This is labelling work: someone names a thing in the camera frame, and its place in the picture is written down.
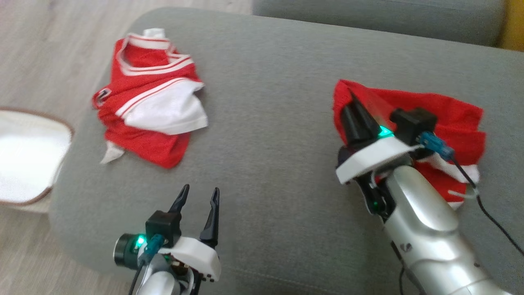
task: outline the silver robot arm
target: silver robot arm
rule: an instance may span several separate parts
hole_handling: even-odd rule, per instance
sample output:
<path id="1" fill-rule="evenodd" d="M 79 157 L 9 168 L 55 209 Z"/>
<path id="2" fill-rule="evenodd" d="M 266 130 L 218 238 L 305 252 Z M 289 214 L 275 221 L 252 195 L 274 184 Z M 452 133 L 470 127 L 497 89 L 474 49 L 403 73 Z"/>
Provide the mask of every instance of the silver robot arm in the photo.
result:
<path id="1" fill-rule="evenodd" d="M 396 205 L 384 231 L 422 294 L 509 295 L 479 263 L 455 211 L 417 170 L 400 166 L 385 185 Z"/>
<path id="2" fill-rule="evenodd" d="M 367 210 L 380 217 L 403 271 L 422 295 L 508 295 L 460 233 L 455 211 L 411 166 L 413 159 L 431 155 L 420 142 L 433 132 L 436 117 L 423 109 L 399 109 L 388 120 L 397 126 L 394 134 L 382 132 L 387 128 L 352 94 L 341 113 L 347 145 L 339 151 L 340 183 L 360 187 Z"/>

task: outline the green led light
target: green led light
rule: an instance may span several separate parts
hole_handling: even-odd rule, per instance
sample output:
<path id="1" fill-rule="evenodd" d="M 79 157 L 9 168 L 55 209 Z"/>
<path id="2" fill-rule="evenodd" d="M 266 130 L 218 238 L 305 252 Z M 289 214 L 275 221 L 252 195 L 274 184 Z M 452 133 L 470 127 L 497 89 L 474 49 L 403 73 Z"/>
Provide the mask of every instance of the green led light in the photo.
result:
<path id="1" fill-rule="evenodd" d="M 136 240 L 136 245 L 141 246 L 145 241 L 146 239 L 143 236 L 139 236 L 138 239 Z"/>
<path id="2" fill-rule="evenodd" d="M 395 135 L 393 134 L 391 130 L 387 129 L 384 126 L 380 126 L 380 133 L 378 135 L 379 139 L 386 138 L 386 137 L 392 137 L 392 136 L 395 136 Z"/>

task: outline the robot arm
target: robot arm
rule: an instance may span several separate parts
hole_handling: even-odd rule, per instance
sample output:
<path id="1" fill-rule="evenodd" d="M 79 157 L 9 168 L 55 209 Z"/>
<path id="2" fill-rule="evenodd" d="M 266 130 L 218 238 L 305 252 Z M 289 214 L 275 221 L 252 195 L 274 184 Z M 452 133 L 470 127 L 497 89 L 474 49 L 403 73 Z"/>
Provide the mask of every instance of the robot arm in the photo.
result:
<path id="1" fill-rule="evenodd" d="M 348 145 L 339 152 L 341 184 L 355 181 L 367 209 L 380 217 L 408 278 L 427 295 L 508 295 L 480 265 L 459 231 L 455 211 L 411 166 L 428 156 L 416 138 L 432 132 L 436 118 L 424 110 L 396 111 L 395 137 L 381 128 L 353 96 L 342 122 Z"/>
<path id="2" fill-rule="evenodd" d="M 198 295 L 202 281 L 220 279 L 215 251 L 220 191 L 216 188 L 211 197 L 211 211 L 198 240 L 181 236 L 180 212 L 188 193 L 185 185 L 168 212 L 156 211 L 146 221 L 145 235 L 123 234 L 117 241 L 113 257 L 118 266 L 137 270 L 137 275 L 141 265 L 146 267 L 137 295 Z"/>

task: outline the blue connector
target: blue connector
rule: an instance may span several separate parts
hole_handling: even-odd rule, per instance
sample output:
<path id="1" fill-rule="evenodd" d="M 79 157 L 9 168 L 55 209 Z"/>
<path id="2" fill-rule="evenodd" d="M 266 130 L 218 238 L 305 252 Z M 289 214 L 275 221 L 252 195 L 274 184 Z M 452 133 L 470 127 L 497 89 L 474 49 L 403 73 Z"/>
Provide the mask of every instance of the blue connector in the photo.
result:
<path id="1" fill-rule="evenodd" d="M 149 241 L 144 249 L 144 253 L 138 257 L 138 263 L 144 263 L 147 265 L 153 260 L 153 257 L 158 253 L 160 248 L 164 245 L 164 237 L 159 234 L 153 236 L 151 241 Z"/>
<path id="2" fill-rule="evenodd" d="M 440 155 L 445 161 L 451 161 L 455 151 L 434 133 L 424 131 L 420 134 L 419 143 L 426 149 Z"/>

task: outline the gray cushion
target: gray cushion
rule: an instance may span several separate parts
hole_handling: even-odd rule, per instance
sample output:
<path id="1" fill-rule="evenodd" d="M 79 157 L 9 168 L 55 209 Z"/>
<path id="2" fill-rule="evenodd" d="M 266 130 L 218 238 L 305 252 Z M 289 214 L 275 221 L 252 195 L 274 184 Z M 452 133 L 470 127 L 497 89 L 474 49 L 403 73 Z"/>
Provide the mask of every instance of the gray cushion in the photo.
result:
<path id="1" fill-rule="evenodd" d="M 438 92 L 486 109 L 485 205 L 524 244 L 524 54 L 379 31 L 165 8 L 129 31 L 162 27 L 190 53 L 206 87 L 210 126 L 192 133 L 182 162 L 164 170 L 131 153 L 109 165 L 104 127 L 89 111 L 54 191 L 50 219 L 75 259 L 130 280 L 113 247 L 167 210 L 185 183 L 182 232 L 197 237 L 213 188 L 222 192 L 220 282 L 202 294 L 390 294 L 400 264 L 355 186 L 335 177 L 342 142 L 332 119 L 340 78 L 370 87 Z M 106 85 L 108 72 L 100 86 Z M 85 95 L 86 105 L 90 94 Z M 521 257 L 475 202 L 462 228 L 495 279 L 524 288 Z"/>
<path id="2" fill-rule="evenodd" d="M 253 13 L 489 46 L 504 0 L 254 0 Z"/>

